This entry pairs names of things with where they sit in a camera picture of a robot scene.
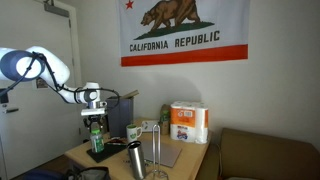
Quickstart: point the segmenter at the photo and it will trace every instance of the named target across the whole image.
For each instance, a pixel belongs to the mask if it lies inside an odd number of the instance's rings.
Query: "mug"
[[[141,127],[137,127],[134,124],[129,124],[127,126],[127,140],[128,143],[131,143],[133,141],[136,141],[138,137],[140,137],[142,134],[142,129]]]

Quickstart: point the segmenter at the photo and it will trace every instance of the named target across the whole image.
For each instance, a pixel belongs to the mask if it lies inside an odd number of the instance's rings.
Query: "bottle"
[[[102,152],[104,149],[104,143],[103,143],[103,137],[100,132],[100,129],[91,130],[90,139],[91,139],[92,152],[93,153]]]
[[[160,134],[167,135],[169,134],[169,126],[170,126],[170,114],[168,110],[163,110],[160,115]]]

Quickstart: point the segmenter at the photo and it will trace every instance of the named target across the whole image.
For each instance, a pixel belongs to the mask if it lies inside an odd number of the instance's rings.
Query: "green grass patch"
[[[141,36],[137,37],[134,40],[160,37],[160,36],[165,36],[165,35],[176,33],[176,32],[202,29],[202,28],[205,28],[208,26],[213,26],[213,25],[214,25],[214,23],[211,23],[211,22],[200,22],[200,23],[185,23],[185,24],[181,24],[178,27],[171,27],[170,29],[163,27],[163,28],[156,29],[153,32],[148,32],[148,33],[142,34]]]

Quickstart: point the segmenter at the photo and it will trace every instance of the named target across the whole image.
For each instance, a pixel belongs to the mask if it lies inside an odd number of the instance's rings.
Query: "table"
[[[173,168],[161,165],[160,169],[165,171],[169,175],[170,179],[195,179],[211,140],[211,134],[212,132],[209,131],[208,142],[206,144],[186,143],[183,141],[173,140],[170,138],[170,135],[161,135],[161,143],[180,147],[182,150]],[[103,138],[104,142],[110,140],[109,134],[105,134]],[[138,140],[152,140],[152,133],[144,132]],[[90,148],[91,144],[89,141],[65,152],[65,156],[68,157],[71,164],[76,167],[108,167],[112,180],[134,179],[130,163],[128,163],[129,155],[126,149],[100,163],[96,163],[86,152]],[[152,169],[153,165],[151,163],[146,168],[147,173]]]

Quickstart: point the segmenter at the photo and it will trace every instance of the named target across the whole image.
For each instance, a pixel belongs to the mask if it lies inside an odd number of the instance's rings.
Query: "black cable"
[[[15,86],[17,86],[28,74],[28,72],[32,69],[32,64],[34,63],[34,61],[38,58],[38,54],[33,54],[31,62],[29,64],[29,66],[26,68],[26,71],[24,72],[24,74],[20,77],[20,79],[18,79],[16,82],[14,82],[13,84],[11,84],[10,86],[7,87],[7,89],[1,91],[0,93],[0,97],[3,96],[4,94],[8,93],[9,91],[13,90]]]
[[[108,91],[108,92],[114,93],[117,96],[117,103],[112,108],[110,108],[110,109],[107,108],[107,111],[108,110],[112,110],[113,108],[115,108],[115,107],[117,107],[119,105],[120,96],[119,96],[119,93],[117,91],[115,91],[115,90],[105,89],[105,88],[87,88],[87,89],[80,89],[79,90],[79,88],[77,88],[75,91],[72,91],[72,90],[69,90],[69,89],[65,88],[64,84],[62,86],[60,86],[57,83],[57,80],[56,80],[56,78],[54,76],[54,72],[51,69],[50,64],[48,63],[46,56],[44,54],[42,54],[42,53],[36,53],[36,52],[32,52],[32,55],[33,55],[32,56],[32,60],[31,60],[31,62],[29,64],[28,68],[26,69],[25,73],[23,74],[23,76],[19,80],[17,80],[16,82],[14,82],[11,86],[9,86],[7,89],[1,91],[0,92],[0,97],[2,95],[6,94],[8,91],[12,90],[16,85],[18,85],[25,78],[25,76],[28,74],[28,72],[32,69],[32,65],[33,65],[34,61],[39,58],[40,60],[42,60],[45,63],[45,66],[48,68],[49,74],[50,74],[50,76],[51,76],[51,78],[53,80],[53,84],[54,84],[54,87],[50,86],[53,91],[58,92],[58,91],[61,91],[63,89],[65,91],[74,93],[74,99],[75,99],[76,103],[78,103],[78,104],[80,104],[80,102],[76,99],[76,93],[78,93],[78,92],[83,92],[83,91],[88,91],[88,90]]]

